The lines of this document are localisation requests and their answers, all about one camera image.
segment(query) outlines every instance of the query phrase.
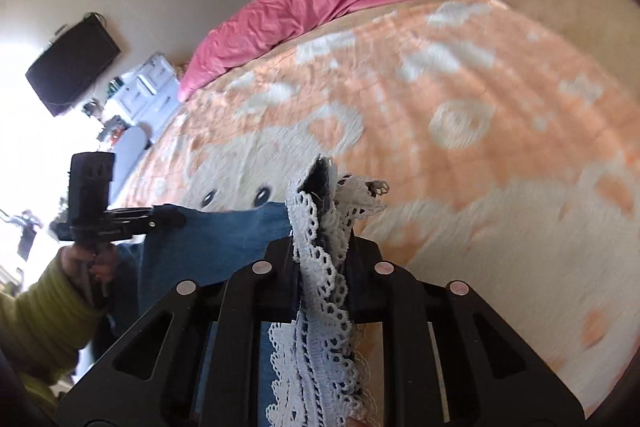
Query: lace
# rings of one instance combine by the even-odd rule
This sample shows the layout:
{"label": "lace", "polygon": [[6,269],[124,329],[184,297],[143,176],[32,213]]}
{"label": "lace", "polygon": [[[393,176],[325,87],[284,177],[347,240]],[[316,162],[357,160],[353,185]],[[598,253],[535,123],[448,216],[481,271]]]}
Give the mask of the lace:
{"label": "lace", "polygon": [[[306,192],[310,176],[316,184]],[[267,418],[274,427],[339,427],[348,417],[367,420],[375,413],[364,391],[366,361],[354,352],[361,335],[344,309],[342,267],[354,221],[383,210],[376,197],[387,191],[385,182],[359,176],[338,181],[328,158],[289,185],[286,204],[303,296],[296,321],[273,324],[269,331],[277,379]]]}

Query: blue denim fabric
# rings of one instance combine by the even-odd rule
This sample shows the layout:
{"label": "blue denim fabric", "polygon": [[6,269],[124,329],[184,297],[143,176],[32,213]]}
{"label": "blue denim fabric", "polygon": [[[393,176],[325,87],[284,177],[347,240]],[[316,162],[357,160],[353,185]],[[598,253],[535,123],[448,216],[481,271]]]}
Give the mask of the blue denim fabric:
{"label": "blue denim fabric", "polygon": [[[154,231],[142,245],[120,245],[122,262],[113,284],[111,314],[117,335],[124,333],[176,283],[190,279],[204,286],[229,279],[236,270],[261,259],[271,241],[289,235],[291,230],[282,203],[220,214],[188,208],[180,211],[187,219],[182,229]],[[273,347],[267,328],[262,325],[258,411],[273,403]],[[258,425],[268,425],[265,415],[259,415]]]}

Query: wall-mounted tv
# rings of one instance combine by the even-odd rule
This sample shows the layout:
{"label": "wall-mounted tv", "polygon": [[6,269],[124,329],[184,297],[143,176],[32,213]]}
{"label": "wall-mounted tv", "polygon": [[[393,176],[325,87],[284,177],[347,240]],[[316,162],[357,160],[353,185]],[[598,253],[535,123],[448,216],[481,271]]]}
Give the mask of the wall-mounted tv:
{"label": "wall-mounted tv", "polygon": [[96,14],[56,40],[31,65],[27,80],[53,116],[64,113],[120,53]]}

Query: white cabinet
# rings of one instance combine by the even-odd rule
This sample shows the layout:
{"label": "white cabinet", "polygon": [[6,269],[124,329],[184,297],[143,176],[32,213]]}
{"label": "white cabinet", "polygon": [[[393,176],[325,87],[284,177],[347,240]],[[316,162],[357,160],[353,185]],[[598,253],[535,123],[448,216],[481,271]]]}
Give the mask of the white cabinet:
{"label": "white cabinet", "polygon": [[179,107],[174,68],[162,55],[155,54],[129,75],[125,85],[107,100],[104,110],[106,117],[118,114],[142,127],[155,142]]}

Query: orange blanket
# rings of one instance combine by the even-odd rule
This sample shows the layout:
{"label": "orange blanket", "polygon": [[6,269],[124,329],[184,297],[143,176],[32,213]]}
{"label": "orange blanket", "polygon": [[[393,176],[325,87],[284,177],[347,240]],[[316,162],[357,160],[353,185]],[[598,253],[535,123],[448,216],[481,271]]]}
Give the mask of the orange blanket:
{"label": "orange blanket", "polygon": [[199,91],[126,203],[282,201],[316,155],[385,179],[360,233],[421,280],[466,280],[590,413],[638,347],[639,136],[640,108],[563,38],[495,0],[425,2]]}

